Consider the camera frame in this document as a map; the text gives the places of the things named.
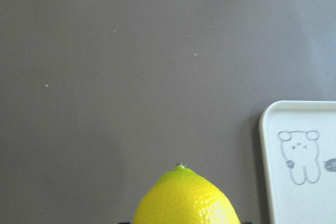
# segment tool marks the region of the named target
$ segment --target bear ear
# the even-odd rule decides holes
[[[292,134],[289,131],[280,131],[278,133],[278,138],[283,142],[289,141],[292,139]]]
[[[306,137],[307,137],[307,139],[314,141],[314,140],[319,139],[320,133],[318,131],[308,131],[306,133]]]

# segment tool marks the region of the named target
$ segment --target doodle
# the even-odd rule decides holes
[[[324,167],[329,172],[336,172],[336,158],[326,161]]]
[[[292,182],[302,185],[306,181],[316,183],[321,176],[318,162],[318,131],[281,131],[281,153],[286,160]]]

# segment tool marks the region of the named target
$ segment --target yellow lemon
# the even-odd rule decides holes
[[[240,224],[228,198],[183,164],[163,174],[141,199],[132,224]]]

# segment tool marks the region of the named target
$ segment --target white tray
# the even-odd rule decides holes
[[[272,224],[336,223],[336,102],[278,101],[260,118]]]

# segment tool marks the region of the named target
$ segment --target cartoon bear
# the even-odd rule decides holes
[[[321,175],[318,163],[318,131],[281,131],[281,152],[289,168],[290,178],[296,185],[306,181],[316,183]]]

